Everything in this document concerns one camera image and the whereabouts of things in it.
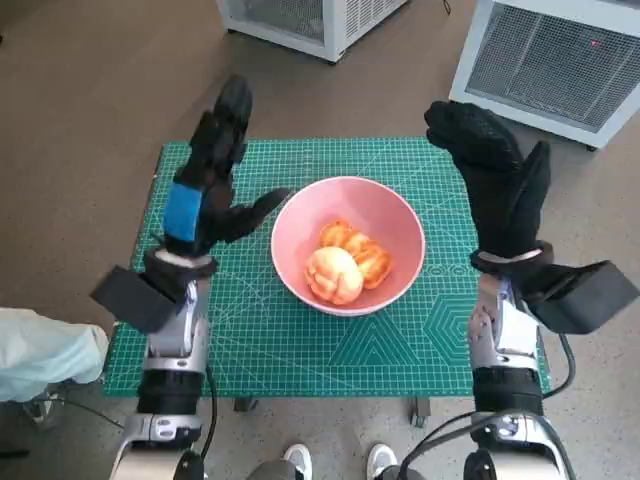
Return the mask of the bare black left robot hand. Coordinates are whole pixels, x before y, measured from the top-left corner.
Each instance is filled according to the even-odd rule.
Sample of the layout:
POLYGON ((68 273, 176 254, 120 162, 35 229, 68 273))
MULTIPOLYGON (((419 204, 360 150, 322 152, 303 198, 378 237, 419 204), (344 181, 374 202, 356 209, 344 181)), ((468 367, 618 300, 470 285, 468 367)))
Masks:
POLYGON ((189 142, 187 162, 173 177, 164 210, 164 248, 182 257, 201 257, 218 242, 253 233, 289 195, 276 188, 251 205, 234 204, 233 167, 242 162, 253 95, 247 80, 231 76, 205 110, 189 142))

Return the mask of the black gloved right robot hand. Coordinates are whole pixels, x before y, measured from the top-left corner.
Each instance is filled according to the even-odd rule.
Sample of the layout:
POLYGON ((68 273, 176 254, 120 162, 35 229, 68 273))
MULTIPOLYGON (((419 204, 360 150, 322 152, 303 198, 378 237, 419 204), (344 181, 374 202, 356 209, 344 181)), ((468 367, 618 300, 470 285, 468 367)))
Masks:
POLYGON ((435 101, 424 119, 427 139, 450 153, 465 182, 479 249, 502 258, 539 249, 549 143, 523 155, 499 117, 471 103, 435 101))

